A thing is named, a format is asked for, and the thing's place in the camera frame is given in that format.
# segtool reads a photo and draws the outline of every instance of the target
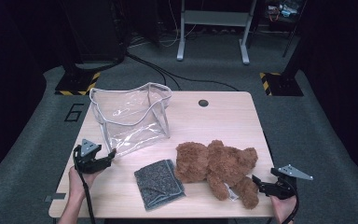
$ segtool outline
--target teddy bear leg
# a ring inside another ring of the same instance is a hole
[[[216,175],[208,175],[207,180],[213,195],[218,200],[223,201],[228,198],[229,193],[227,187],[219,177]]]
[[[242,203],[247,209],[253,209],[258,205],[258,186],[252,181],[251,178],[246,176],[237,185],[235,190],[240,194]]]

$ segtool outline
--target clear plastic bag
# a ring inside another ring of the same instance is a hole
[[[170,88],[147,83],[130,91],[90,90],[91,108],[101,125],[108,151],[117,150],[117,157],[169,138],[165,108]]]

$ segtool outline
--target hand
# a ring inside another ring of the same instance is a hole
[[[296,206],[296,196],[291,198],[281,200],[275,196],[269,196],[272,201],[272,206],[274,209],[275,218],[279,223],[283,223],[293,212],[293,209]]]
[[[94,183],[95,178],[97,175],[102,173],[103,171],[94,173],[94,174],[83,174],[84,181],[86,181],[89,189],[91,189],[92,184]],[[80,179],[75,166],[72,166],[69,170],[69,197],[79,197],[84,199],[86,197],[83,182]]]
[[[91,175],[83,174],[84,181],[89,186],[89,189],[91,189],[97,175],[102,172],[103,171],[100,171]],[[76,224],[77,216],[85,197],[86,192],[84,191],[83,182],[81,181],[75,167],[72,166],[69,170],[69,198],[63,210],[59,224]]]

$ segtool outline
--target table top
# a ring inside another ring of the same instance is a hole
[[[199,105],[199,100],[208,105]],[[275,182],[270,173],[273,167],[266,139],[258,119],[252,96],[244,91],[173,91],[166,109],[171,137],[155,145],[138,149],[119,159],[114,159],[95,180],[91,190],[94,216],[98,218],[192,218],[192,217],[273,217],[269,197],[259,193],[256,208],[244,208],[241,200],[217,200],[206,181],[184,184],[186,196],[152,211],[145,211],[134,172],[155,161],[171,159],[176,164],[176,147],[184,142],[198,142],[207,146],[214,139],[226,146],[245,149],[254,147],[258,154],[256,167],[251,175],[263,182]],[[107,156],[103,135],[89,109],[74,148],[82,139],[102,145],[96,158]],[[68,171],[73,166],[72,154],[57,188],[66,193],[63,200],[53,200],[49,215],[60,217],[68,199]],[[84,200],[79,217],[88,217]]]

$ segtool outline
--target brown teddy bear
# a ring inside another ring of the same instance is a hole
[[[207,147],[201,143],[186,142],[179,144],[176,150],[174,173],[183,183],[207,179],[213,195],[219,200],[229,197],[226,183],[239,194],[245,208],[257,206],[258,187],[246,176],[257,162],[257,152],[253,147],[240,150],[213,140]]]

